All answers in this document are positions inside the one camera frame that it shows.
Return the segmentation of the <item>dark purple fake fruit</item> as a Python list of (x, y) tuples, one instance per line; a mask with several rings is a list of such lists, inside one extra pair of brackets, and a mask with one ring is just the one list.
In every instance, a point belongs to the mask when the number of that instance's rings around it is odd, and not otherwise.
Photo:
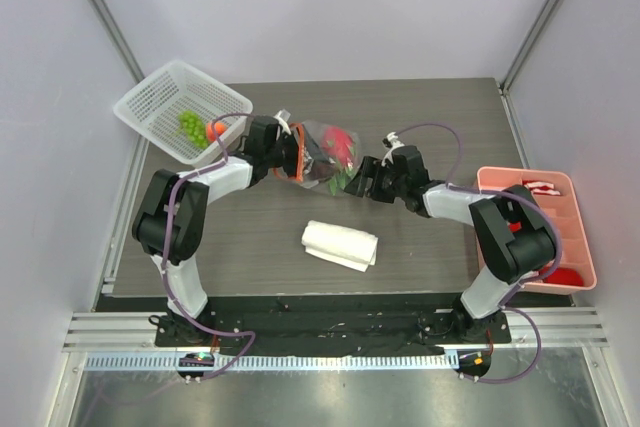
[(309, 157), (304, 160), (303, 179), (305, 182), (326, 182), (335, 174), (335, 164), (331, 158)]

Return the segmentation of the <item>clear zip top bag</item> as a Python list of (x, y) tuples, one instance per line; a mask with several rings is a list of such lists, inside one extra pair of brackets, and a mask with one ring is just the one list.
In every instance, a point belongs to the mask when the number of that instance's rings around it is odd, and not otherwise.
[(341, 197), (361, 165), (361, 142), (355, 132), (306, 120), (289, 123), (290, 113), (280, 110), (275, 119), (282, 131), (283, 160), (274, 175), (307, 190)]

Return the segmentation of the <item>red fake dragon fruit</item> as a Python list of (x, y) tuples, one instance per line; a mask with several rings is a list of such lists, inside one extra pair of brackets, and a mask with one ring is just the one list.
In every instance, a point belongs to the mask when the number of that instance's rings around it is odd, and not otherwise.
[(347, 131), (337, 126), (329, 126), (323, 134), (322, 147), (341, 170), (354, 167), (355, 141)]

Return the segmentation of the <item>orange fake fruit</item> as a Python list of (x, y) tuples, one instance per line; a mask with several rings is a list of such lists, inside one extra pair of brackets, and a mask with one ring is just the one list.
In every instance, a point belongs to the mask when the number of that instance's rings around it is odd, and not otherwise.
[(225, 123), (218, 122), (209, 122), (206, 124), (205, 133), (209, 142), (214, 142), (218, 137), (221, 137), (227, 130), (227, 126)]

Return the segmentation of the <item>green fake grapes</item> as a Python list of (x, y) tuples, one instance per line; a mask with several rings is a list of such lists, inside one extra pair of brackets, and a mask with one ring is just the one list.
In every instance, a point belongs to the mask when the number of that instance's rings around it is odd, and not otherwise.
[(178, 116), (181, 131), (186, 135), (187, 140), (195, 147), (204, 150), (209, 142), (205, 133), (205, 124), (200, 116), (193, 111), (183, 111)]

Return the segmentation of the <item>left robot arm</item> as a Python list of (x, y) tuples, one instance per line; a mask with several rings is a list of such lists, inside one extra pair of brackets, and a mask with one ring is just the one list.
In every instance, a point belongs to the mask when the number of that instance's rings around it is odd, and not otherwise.
[(224, 152), (218, 163), (181, 174), (157, 171), (132, 234), (159, 269), (168, 296), (167, 316), (179, 323), (179, 335), (200, 346), (213, 332), (196, 262), (210, 204), (255, 186), (271, 173), (305, 189), (362, 197), (379, 164), (361, 154), (354, 135), (335, 126), (322, 126), (314, 134), (302, 123), (256, 116), (240, 147)]

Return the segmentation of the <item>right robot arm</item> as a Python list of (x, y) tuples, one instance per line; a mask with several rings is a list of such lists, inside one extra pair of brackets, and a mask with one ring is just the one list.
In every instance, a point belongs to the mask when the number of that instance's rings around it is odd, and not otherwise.
[(561, 238), (528, 190), (513, 185), (479, 191), (433, 180), (414, 146), (391, 149), (385, 158), (364, 158), (357, 193), (394, 203), (424, 218), (455, 221), (473, 228), (484, 266), (454, 301), (451, 327), (472, 342), (524, 283), (562, 257)]

